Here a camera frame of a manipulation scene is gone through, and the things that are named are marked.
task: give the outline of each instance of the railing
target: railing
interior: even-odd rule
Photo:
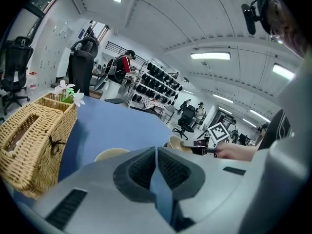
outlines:
[[[117,44],[114,44],[114,43],[112,43],[110,41],[107,42],[107,45],[106,45],[105,48],[110,50],[110,51],[113,51],[113,52],[115,52],[115,53],[117,53],[119,55],[124,55],[128,51],[127,49],[124,49],[123,47],[120,47]],[[132,61],[134,61],[135,63],[140,65],[137,68],[140,68],[141,66],[147,64],[147,61],[145,59],[143,59],[142,57],[139,57],[137,54],[136,54],[136,59],[132,60]]]
[[[177,79],[177,77],[179,76],[179,72],[176,73],[168,73],[169,75],[171,75],[174,79]]]

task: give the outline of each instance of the black office chair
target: black office chair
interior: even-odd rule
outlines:
[[[69,83],[75,85],[75,92],[80,89],[85,96],[90,95],[90,80],[94,58],[98,55],[97,41],[91,37],[84,37],[71,47],[68,62]]]
[[[1,80],[1,88],[9,94],[4,103],[4,115],[7,115],[7,108],[13,103],[17,103],[21,107],[19,99],[27,99],[28,96],[17,96],[26,84],[27,63],[33,54],[34,49],[29,47],[30,39],[27,37],[17,37],[13,44],[8,45],[5,49],[5,73]],[[14,82],[15,72],[18,73],[18,81]]]
[[[172,130],[172,132],[176,132],[179,133],[181,138],[182,136],[186,137],[186,140],[188,140],[189,138],[187,138],[187,136],[184,134],[184,132],[189,132],[189,133],[193,133],[194,129],[192,129],[189,125],[191,124],[193,117],[195,116],[195,107],[193,106],[188,106],[185,107],[183,110],[183,114],[182,117],[179,119],[179,121],[177,122],[178,125],[181,127],[181,130],[178,128],[174,128]]]

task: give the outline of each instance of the chair armrest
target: chair armrest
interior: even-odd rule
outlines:
[[[0,68],[0,88],[2,89],[2,74],[3,74],[3,70]]]

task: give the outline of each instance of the cup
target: cup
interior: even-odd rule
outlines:
[[[112,157],[116,157],[118,155],[121,154],[125,154],[128,153],[129,150],[126,149],[122,149],[122,148],[111,148],[111,149],[107,149],[103,152],[101,152],[96,159],[94,160],[94,162],[99,161],[99,160],[104,160],[104,159],[108,159],[108,158],[112,158]]]

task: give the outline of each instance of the person in red shirt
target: person in red shirt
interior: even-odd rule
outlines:
[[[122,80],[127,73],[134,72],[130,65],[130,60],[135,59],[135,52],[133,50],[128,50],[124,55],[121,55],[114,59],[108,71],[108,80],[103,87],[103,95],[101,100],[114,99],[118,90],[122,84]]]

